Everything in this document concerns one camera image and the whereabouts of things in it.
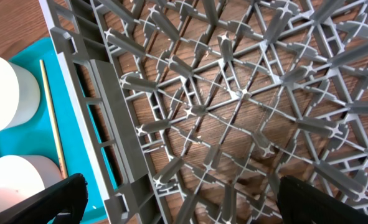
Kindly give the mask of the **white cup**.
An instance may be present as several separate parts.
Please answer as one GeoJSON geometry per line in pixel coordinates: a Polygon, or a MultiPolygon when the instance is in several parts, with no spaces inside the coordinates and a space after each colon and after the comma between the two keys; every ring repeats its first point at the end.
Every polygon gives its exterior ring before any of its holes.
{"type": "Polygon", "coordinates": [[[0,131],[28,122],[40,104],[35,76],[0,57],[0,131]]]}

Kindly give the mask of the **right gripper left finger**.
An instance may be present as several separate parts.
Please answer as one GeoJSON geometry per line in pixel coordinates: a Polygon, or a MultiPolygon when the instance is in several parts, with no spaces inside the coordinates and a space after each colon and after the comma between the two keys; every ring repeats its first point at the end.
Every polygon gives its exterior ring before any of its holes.
{"type": "Polygon", "coordinates": [[[1,212],[0,223],[80,223],[87,203],[87,181],[76,173],[1,212]]]}

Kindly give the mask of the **pink bowl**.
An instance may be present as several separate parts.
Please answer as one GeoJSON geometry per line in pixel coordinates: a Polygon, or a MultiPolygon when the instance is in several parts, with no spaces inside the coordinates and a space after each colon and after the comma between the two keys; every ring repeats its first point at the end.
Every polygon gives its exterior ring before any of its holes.
{"type": "Polygon", "coordinates": [[[0,212],[63,179],[57,165],[44,156],[0,158],[0,212]]]}

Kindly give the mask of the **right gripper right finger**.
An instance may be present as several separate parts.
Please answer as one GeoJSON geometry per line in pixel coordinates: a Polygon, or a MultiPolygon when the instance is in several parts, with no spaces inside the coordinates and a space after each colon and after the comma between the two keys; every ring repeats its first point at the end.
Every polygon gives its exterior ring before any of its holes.
{"type": "Polygon", "coordinates": [[[277,205],[285,224],[368,224],[368,215],[291,175],[280,179],[277,205]]]}

